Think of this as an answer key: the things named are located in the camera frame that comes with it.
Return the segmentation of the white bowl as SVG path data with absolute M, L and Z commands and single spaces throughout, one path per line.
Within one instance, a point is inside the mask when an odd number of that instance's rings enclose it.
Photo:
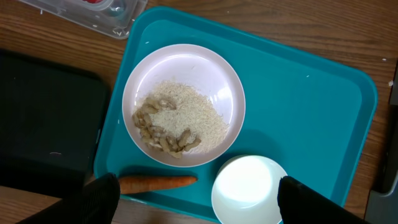
M 280 224 L 277 202 L 286 171 L 264 156 L 236 156 L 226 161 L 211 191 L 213 211 L 223 224 Z

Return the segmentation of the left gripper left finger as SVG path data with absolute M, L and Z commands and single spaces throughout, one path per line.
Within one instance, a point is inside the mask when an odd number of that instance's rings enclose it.
M 111 223 L 120 194 L 117 177 L 108 173 L 18 224 Z

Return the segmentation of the red snack wrapper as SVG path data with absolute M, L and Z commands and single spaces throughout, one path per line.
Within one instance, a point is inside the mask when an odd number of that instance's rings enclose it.
M 88 2 L 90 4 L 99 4 L 101 3 L 103 0 L 84 0 L 84 2 Z

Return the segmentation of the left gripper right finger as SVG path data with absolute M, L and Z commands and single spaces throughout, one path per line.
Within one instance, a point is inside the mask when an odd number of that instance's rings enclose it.
M 284 224 L 369 224 L 291 176 L 281 178 L 277 203 Z

